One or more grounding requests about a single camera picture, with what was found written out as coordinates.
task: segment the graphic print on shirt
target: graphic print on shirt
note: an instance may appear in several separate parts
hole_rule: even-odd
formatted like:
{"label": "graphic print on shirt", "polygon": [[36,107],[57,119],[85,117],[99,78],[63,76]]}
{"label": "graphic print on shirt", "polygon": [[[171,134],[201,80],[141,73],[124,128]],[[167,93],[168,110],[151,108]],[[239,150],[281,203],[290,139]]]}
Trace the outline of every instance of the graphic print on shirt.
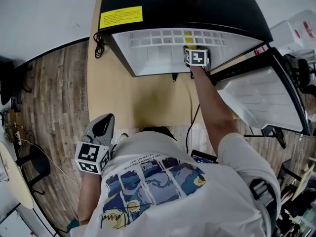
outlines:
{"label": "graphic print on shirt", "polygon": [[165,171],[146,178],[145,182],[157,205],[177,200],[180,196],[177,187]]}
{"label": "graphic print on shirt", "polygon": [[156,160],[149,160],[147,162],[141,163],[140,167],[142,168],[145,178],[162,171],[162,168]]}
{"label": "graphic print on shirt", "polygon": [[162,165],[164,166],[164,168],[171,168],[171,167],[177,166],[179,164],[180,164],[180,161],[176,158],[173,158],[173,157],[168,157],[168,158],[162,160]]}
{"label": "graphic print on shirt", "polygon": [[122,180],[123,187],[131,190],[134,189],[134,186],[137,186],[140,182],[140,178],[135,170],[122,174],[120,179]]}
{"label": "graphic print on shirt", "polygon": [[141,182],[122,191],[130,221],[136,220],[145,210],[147,210],[152,201],[147,197]]}
{"label": "graphic print on shirt", "polygon": [[169,171],[187,196],[201,188],[206,182],[204,172],[188,163],[174,166]]}
{"label": "graphic print on shirt", "polygon": [[101,228],[103,224],[110,229],[119,229],[129,224],[128,212],[120,193],[109,197],[102,209]]}
{"label": "graphic print on shirt", "polygon": [[122,186],[120,185],[119,182],[119,176],[114,175],[110,176],[105,183],[108,186],[109,192],[108,192],[108,197],[112,197],[116,193],[120,192],[122,190]]}

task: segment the wooden desk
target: wooden desk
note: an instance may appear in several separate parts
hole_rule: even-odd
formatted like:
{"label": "wooden desk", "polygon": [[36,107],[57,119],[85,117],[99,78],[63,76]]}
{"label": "wooden desk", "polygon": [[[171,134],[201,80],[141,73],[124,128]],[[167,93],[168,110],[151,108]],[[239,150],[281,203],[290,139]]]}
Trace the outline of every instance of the wooden desk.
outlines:
{"label": "wooden desk", "polygon": [[[179,74],[176,82],[172,81],[171,74],[132,78],[111,50],[105,51],[100,59],[95,59],[93,35],[98,31],[100,6],[101,0],[97,0],[88,51],[90,120],[113,113],[115,129],[190,124],[198,107],[198,96],[189,73]],[[200,113],[196,123],[203,123]]]}
{"label": "wooden desk", "polygon": [[29,187],[23,178],[20,167],[15,163],[15,160],[2,142],[0,142],[0,155],[9,177],[7,185],[11,194],[24,207],[32,209],[34,202]]}

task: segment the yellow warning label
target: yellow warning label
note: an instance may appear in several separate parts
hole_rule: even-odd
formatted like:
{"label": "yellow warning label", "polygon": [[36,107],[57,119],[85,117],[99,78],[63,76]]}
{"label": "yellow warning label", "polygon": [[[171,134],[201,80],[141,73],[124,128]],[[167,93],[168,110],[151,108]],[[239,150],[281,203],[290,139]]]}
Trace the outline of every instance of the yellow warning label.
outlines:
{"label": "yellow warning label", "polygon": [[101,13],[100,29],[127,23],[142,22],[143,11],[141,6],[111,10]]}

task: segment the black and white marker cube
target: black and white marker cube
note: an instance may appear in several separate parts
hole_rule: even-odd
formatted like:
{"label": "black and white marker cube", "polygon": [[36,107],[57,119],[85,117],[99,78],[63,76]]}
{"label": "black and white marker cube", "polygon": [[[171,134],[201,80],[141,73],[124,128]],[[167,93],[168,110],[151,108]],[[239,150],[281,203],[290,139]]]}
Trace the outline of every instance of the black and white marker cube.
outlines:
{"label": "black and white marker cube", "polygon": [[110,160],[112,145],[103,146],[87,142],[78,142],[75,161],[81,171],[101,175]]}
{"label": "black and white marker cube", "polygon": [[209,63],[207,49],[185,49],[186,63],[190,66],[205,67]]}

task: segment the black office chair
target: black office chair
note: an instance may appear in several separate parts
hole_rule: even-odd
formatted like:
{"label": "black office chair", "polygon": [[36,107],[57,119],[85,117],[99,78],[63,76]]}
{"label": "black office chair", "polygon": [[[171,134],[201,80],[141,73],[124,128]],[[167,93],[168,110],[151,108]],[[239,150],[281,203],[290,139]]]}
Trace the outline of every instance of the black office chair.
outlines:
{"label": "black office chair", "polygon": [[267,125],[261,130],[262,135],[254,135],[251,127],[249,127],[252,135],[244,135],[244,137],[258,137],[258,138],[276,138],[283,149],[286,148],[284,134],[281,128]]}

